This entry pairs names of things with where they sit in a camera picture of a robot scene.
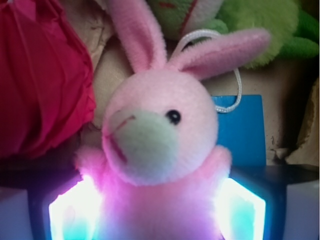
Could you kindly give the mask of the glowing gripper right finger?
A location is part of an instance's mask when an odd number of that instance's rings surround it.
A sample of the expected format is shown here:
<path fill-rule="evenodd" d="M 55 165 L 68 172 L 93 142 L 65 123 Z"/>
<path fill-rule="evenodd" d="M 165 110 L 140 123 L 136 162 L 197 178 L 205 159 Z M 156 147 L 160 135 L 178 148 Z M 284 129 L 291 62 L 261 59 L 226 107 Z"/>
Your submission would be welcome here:
<path fill-rule="evenodd" d="M 226 240 L 318 240 L 319 168 L 308 164 L 232 167 L 217 213 Z"/>

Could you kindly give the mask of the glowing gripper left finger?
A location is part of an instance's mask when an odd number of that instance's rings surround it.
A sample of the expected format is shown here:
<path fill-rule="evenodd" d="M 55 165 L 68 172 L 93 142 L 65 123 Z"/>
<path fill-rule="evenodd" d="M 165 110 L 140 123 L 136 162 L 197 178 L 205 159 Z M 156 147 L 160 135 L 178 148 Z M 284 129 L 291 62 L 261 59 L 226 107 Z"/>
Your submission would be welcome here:
<path fill-rule="evenodd" d="M 75 169 L 1 170 L 2 240 L 96 240 L 101 196 Z"/>

